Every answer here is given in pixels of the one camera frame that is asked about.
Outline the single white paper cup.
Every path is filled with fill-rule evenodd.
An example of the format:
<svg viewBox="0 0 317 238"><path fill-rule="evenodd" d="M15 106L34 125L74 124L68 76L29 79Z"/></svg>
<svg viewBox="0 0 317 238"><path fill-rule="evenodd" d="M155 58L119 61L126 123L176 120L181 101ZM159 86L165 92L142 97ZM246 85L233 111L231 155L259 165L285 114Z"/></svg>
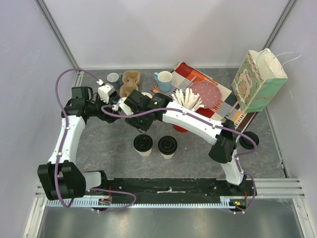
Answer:
<svg viewBox="0 0 317 238"><path fill-rule="evenodd" d="M160 153L163 156L164 159L171 159L173 157L173 155L175 154L176 149L161 149Z"/></svg>

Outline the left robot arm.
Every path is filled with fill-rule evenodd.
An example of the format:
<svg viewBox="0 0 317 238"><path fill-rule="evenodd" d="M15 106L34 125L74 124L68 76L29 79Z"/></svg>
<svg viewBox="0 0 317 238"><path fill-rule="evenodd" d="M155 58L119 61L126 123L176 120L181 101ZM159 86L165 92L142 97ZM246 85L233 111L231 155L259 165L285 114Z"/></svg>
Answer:
<svg viewBox="0 0 317 238"><path fill-rule="evenodd" d="M56 147L49 161L39 165L37 170L48 200L80 198L89 189L98 195L107 193L109 184L104 171L81 173L76 167L76 154L89 118L97 117L108 123L116 120L101 110L114 93L110 84L99 87L97 93L87 86L71 89L71 99L61 112L62 125Z"/></svg>

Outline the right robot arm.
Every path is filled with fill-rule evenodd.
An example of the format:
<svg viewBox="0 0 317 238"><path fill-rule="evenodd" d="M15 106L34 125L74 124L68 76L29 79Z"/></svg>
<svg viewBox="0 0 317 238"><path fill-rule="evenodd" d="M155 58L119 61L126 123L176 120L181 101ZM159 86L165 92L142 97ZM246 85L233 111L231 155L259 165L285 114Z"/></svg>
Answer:
<svg viewBox="0 0 317 238"><path fill-rule="evenodd" d="M169 96L155 93L152 97L133 90L118 102L128 116L126 122L146 132L158 120L182 127L211 145L209 157L220 163L225 173L228 192L238 195L245 189L246 175L238 162L234 124L220 122L193 112L173 101Z"/></svg>

